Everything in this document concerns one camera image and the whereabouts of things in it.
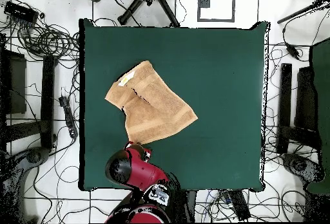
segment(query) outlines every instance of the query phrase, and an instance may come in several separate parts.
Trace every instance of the white label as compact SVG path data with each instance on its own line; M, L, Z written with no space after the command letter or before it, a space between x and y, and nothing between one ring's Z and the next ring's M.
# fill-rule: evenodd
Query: white label
M130 79L133 78L135 71L132 71L128 75L126 75L118 84L118 86L123 87Z
M167 206L169 196L164 192L165 186L155 184L149 193L149 199Z

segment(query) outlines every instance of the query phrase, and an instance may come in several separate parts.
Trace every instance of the wire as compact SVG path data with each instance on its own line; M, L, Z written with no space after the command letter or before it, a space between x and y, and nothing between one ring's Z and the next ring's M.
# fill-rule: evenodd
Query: wire
M46 218L47 214L50 212L50 209L53 207L53 202L52 202L52 200L51 200L49 197L45 196L44 194L40 193L40 192L37 190L37 187L35 186L35 181L36 181L36 179L37 179L37 177L38 177L38 174L39 174L39 166L37 166L37 174L35 175L35 178L34 178L34 184L33 184L34 190L35 190L40 196L42 196L42 197L44 197L44 198L46 198L47 200L50 201L50 207L49 207L47 213L44 215L43 219L41 220L41 224L43 224L43 223L44 223L44 219Z
M62 149L60 149L60 150L58 150L58 151L56 151L56 153L58 153L58 152L61 152L62 150L64 150L64 149L67 149L67 148L69 148L71 145L73 145L75 143L75 139L73 139L72 141L71 141L71 143L69 144L69 145L67 145L66 147L64 147L64 148L62 148ZM59 163L59 161L61 161L61 159L62 159L62 157L64 156L64 154L60 157L60 159L58 159L58 161L55 163L55 164L58 164ZM39 182L44 176L46 176L52 169L54 168L54 166L52 166L46 173L44 173L35 183L37 183L37 182ZM26 192L28 192L31 188L33 187L33 185L32 186L30 186L29 188L27 188L27 190L25 190L24 191L24 194L26 194Z
M107 19L106 17L100 17L99 19L104 19L104 20L107 20L107 21L112 21L114 27L118 27L117 23L116 23L113 19Z
M68 182L68 181L64 181L64 180L61 178L61 176L63 175L63 173L65 172L65 170L67 170L67 169L69 169L69 168L71 168L71 167L74 167L74 168L76 168L76 169L79 170L79 168L76 167L75 165L69 165L68 167L66 167L65 169L63 169L63 171L61 172L61 174L58 176L59 179L58 179L58 181L57 181L57 187L56 187L56 198L57 198L57 203L58 203L58 199L59 199L59 181L61 180L61 181L65 182L65 183L73 183L73 182L76 182L76 181L79 180L79 178L78 178L78 179L76 179L76 180L74 180L74 181L72 181L72 182ZM56 211L56 215L58 216L59 221L61 220L61 213L60 213L60 210L61 210L61 208L60 208L58 211Z
M179 3L180 3L180 5L183 7L183 9L184 9L184 11L185 11L184 18L183 18L183 20L180 22L180 23L183 23L184 20L186 19L186 16L187 16L187 10L186 10L185 7L182 5L181 0L179 0Z
M282 195L282 197L281 197L281 207L282 207L283 215L285 216L285 218L286 218L286 220L287 220L288 222L291 222L291 221L290 221L290 219L287 217L286 212L285 212L285 210L287 210L287 209L284 208L284 196L285 196L286 194L290 193L290 192L295 192L295 193L297 193L297 194L303 196L304 198L306 198L305 195L303 195L301 192L299 192L299 191L297 191L297 190L288 190L288 191L286 191L285 193L283 193L283 195ZM301 204L299 204L299 203L296 202L296 203L295 203L295 207L297 208L297 206L301 207ZM295 210L295 211L298 212L301 216L305 217L304 210L302 210L303 213L301 213L300 211L298 211L298 209Z
M315 39L316 39L316 37L317 37L317 35L318 35L318 31L320 30L321 24L323 23L323 20L324 20L325 17L329 14L329 12L330 12L330 9L328 9L328 11L325 13L323 19L321 20L320 24L318 25L317 32L316 32L316 35L315 35L315 37L314 37L314 39L313 39L312 45L314 45L314 41L315 41Z
M115 0L115 2L116 2L120 7L124 8L127 12L130 13L132 19L135 21L135 23L136 23L139 27L143 27L143 26L142 26L140 23L138 23L137 20L134 18L134 16L133 16L131 10L127 9L124 5L121 5L121 4L118 2L118 0Z

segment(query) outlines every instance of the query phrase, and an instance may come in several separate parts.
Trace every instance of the black cable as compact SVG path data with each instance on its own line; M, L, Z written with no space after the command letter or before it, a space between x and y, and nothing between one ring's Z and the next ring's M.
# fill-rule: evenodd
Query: black cable
M57 154L58 152L61 152L62 150L65 150L66 148L70 147L70 146L73 145L74 143L75 143L75 139L72 140L71 143L70 143L69 145L67 145L66 147L61 148L60 150L57 150L56 152L50 153L50 154L49 154L49 157L51 157L51 156Z
M31 85L29 85L29 86L27 86L25 88L31 88L32 86L34 86L35 91L38 92L40 95L31 95L31 94L25 94L25 95L27 95L27 96L35 96L35 97L46 97L46 96L42 96L42 93L40 91L38 91L36 83L33 83L33 84L31 84ZM54 97L48 97L48 98L54 99L55 101L59 102L59 100L56 99L56 98L54 98Z
M34 178L34 184L33 184L34 190L35 190L40 196L42 196L42 197L44 197L44 198L46 198L47 200L50 201L50 207L49 207L47 213L44 215L43 219L41 220L41 224L43 224L43 223L44 223L44 219L46 218L46 216L47 216L48 213L50 212L50 209L53 207L53 202L52 202L52 200L51 200L49 197L47 197L47 196L45 196L44 194L40 193L40 192L37 190L37 187L35 187L35 181L36 181L36 179L37 179L37 177L38 177L38 174L39 174L39 166L37 166L37 174L35 175L35 178Z
M65 216L64 216L64 217L61 219L61 221L59 222L59 224L64 223L63 220L65 219L65 217L66 217L67 215L69 215L69 214L76 214L76 213L80 213L80 212L84 212L84 211L86 211L86 210L88 210L88 209L91 209L91 208L95 208L95 209L97 209L100 213L104 214L105 216L109 216L109 214L103 212L100 208L97 208L96 206L90 206L90 207L87 207L87 208L85 208L85 209L83 209L83 210L71 211L71 212L66 213Z
M58 199L59 199L59 181L61 180L61 181L63 181L63 182L65 182L65 183L73 183L73 182L76 182L77 180L79 180L79 178L78 179L76 179L76 180L74 180L74 181L72 181L72 182L68 182L68 181L64 181L61 177L62 177L62 175L63 175L63 173L65 172L65 170L67 170L67 169L69 169L69 168L71 168L71 167L74 167L74 168L76 168L76 169L78 169L78 171L79 171L79 168L78 167L76 167L75 165L69 165L68 167L66 167L65 169L63 169L63 171L61 172L61 174L60 175L58 175L57 173L57 176L59 177L59 179L58 179L58 181L57 181L57 186L56 186L56 198L57 198L57 204L58 204ZM61 220L61 208L58 210L58 211L56 211L56 215L57 215L57 217L59 218L59 221Z
M100 17L100 18L94 20L94 23L96 24L96 22L97 22L99 19L104 19L104 20L106 20L106 21L111 21L111 22L113 23L114 27L118 27L117 23L116 23L113 19L107 19L106 17Z
M180 23L183 23L184 20L186 19L186 16L187 16L187 10L186 10L185 7L182 5L181 0L179 0L179 3L180 3L180 5L183 7L183 9L184 9L184 11L185 11L185 13L186 13L186 14L184 15L183 20L180 22Z
M306 198L305 197L305 195L304 194L302 194L301 192L299 192L299 191L297 191L297 190L288 190L288 191L286 191L285 193L283 193L283 195L282 195L282 197L281 197L281 207L282 207L282 211L283 211L283 214L284 214L284 216L285 216L285 218L286 218L286 220L288 221L288 222L291 222L290 221L290 219L287 217L287 215L286 215L286 212L285 212L285 209L284 209L284 196L287 194L287 193L290 193L290 192L295 192L295 193L297 193L297 194L299 194L299 195L301 195L301 196L303 196L304 198Z
M324 6L320 6L320 7L314 8L314 9L308 11L307 13L303 13L303 14L301 14L301 15L298 15L298 16L296 16L296 17L290 19L290 20L285 24L285 26L284 26L284 28L283 28L283 30L282 30L283 41L285 42L285 44L286 44L286 45L290 45L290 44L286 41L286 38L285 38L285 35L284 35L284 34L285 34L285 32L286 32L286 27L287 27L287 25L288 25L291 21L294 21L295 19L298 19L298 18L300 18L300 17L303 17L303 16L305 16L305 15L307 15L307 14L313 13L313 12L319 10L319 9L324 9L324 8L328 8L328 7L330 7L330 3L328 3L328 4L324 5Z
M70 147L71 145L73 145L75 143L75 140L72 140L71 141L71 144L69 144L69 145L67 145L66 147L64 147L64 148L62 148L62 149L60 149L60 150L58 150L58 151L56 151L56 153L58 153L58 152L60 152L60 151L62 151L62 150L64 150L64 149L66 149L66 148L68 148L68 147ZM52 166L46 173L44 173L37 181L36 181L36 183L38 182L38 181L40 181L44 176L46 176L52 169L54 168L54 166ZM27 190L25 190L24 191L24 194L26 193L26 192L28 192L28 190L30 190L32 188L32 186L30 186L29 188L27 188Z
M32 143L30 143L30 144L28 145L28 147L26 148L26 150L30 147L30 145L32 145L34 142L36 142L36 141L38 141L38 140L40 140L40 138L38 138L37 140L34 140Z
M63 201L62 200L60 200L60 201L57 202L57 205L56 205L56 214L53 215L53 217L51 219L49 219L45 224L48 224L49 222L51 222L59 214L59 211L62 208L62 205L63 205Z

